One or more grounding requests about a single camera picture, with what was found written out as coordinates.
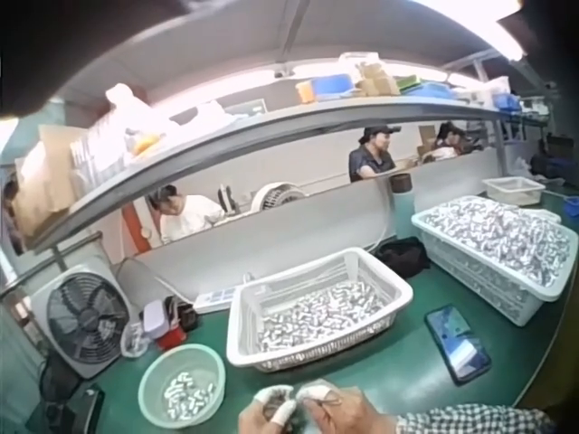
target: black bag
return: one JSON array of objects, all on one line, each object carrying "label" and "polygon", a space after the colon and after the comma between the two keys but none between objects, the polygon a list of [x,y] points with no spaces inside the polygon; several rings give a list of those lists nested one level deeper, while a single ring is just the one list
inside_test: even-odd
[{"label": "black bag", "polygon": [[424,245],[416,237],[387,242],[374,256],[401,278],[411,278],[431,266]]}]

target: green table surface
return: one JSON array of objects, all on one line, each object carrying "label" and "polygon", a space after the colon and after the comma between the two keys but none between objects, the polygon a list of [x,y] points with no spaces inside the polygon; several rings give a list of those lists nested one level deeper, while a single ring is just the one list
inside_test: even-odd
[{"label": "green table surface", "polygon": [[[541,206],[559,213],[564,225],[579,231],[579,222],[563,215],[561,198],[544,194]],[[464,402],[515,404],[548,353],[571,286],[557,302],[544,304],[525,327],[517,327],[436,266],[410,279],[410,284],[414,299],[397,315],[392,328],[341,354],[281,373],[231,366],[225,355],[228,313],[203,316],[188,342],[210,346],[223,358],[225,399],[209,421],[184,432],[236,432],[239,412],[260,388],[281,383],[299,386],[317,378],[341,387],[357,386],[376,408],[391,414]],[[424,324],[425,314],[449,303],[467,318],[492,358],[487,373],[460,387],[452,382]],[[137,398],[141,377],[159,354],[153,349],[137,360],[120,360],[97,378],[106,393],[98,433],[166,432],[143,417]]]}]

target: white plastic laundry basket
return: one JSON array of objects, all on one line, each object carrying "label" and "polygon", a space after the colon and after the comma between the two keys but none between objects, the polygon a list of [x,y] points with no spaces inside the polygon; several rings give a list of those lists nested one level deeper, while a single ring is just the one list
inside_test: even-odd
[{"label": "white plastic laundry basket", "polygon": [[[299,298],[342,282],[364,282],[385,306],[357,324],[315,342],[264,353],[258,342],[262,319],[296,304]],[[254,280],[233,297],[227,333],[227,358],[235,366],[279,371],[345,350],[392,325],[413,290],[382,262],[358,248],[342,250],[296,268]]]},{"label": "white plastic laundry basket", "polygon": [[[476,196],[465,199],[485,200]],[[556,301],[563,292],[574,270],[577,255],[577,234],[565,226],[552,223],[569,239],[569,256],[550,287],[542,287],[521,273],[509,269],[468,247],[424,222],[436,207],[413,216],[413,225],[420,236],[429,258],[442,269],[479,294],[501,314],[517,326],[524,326],[544,302]]]},{"label": "white plastic laundry basket", "polygon": [[541,202],[541,193],[545,186],[522,176],[485,179],[487,196],[501,203],[512,205],[533,205]]}]

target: plaid shirt sleeve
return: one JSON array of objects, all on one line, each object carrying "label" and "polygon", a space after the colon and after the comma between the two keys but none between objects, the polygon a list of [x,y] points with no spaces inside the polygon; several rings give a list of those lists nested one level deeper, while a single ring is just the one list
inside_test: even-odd
[{"label": "plaid shirt sleeve", "polygon": [[463,404],[398,418],[396,434],[551,434],[555,424],[540,410]]}]

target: phone screen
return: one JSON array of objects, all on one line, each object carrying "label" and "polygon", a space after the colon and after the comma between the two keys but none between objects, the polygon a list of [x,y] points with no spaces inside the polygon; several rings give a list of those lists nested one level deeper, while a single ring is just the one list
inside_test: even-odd
[{"label": "phone screen", "polygon": [[465,383],[490,368],[490,357],[482,342],[454,306],[446,306],[426,316],[455,382]]}]

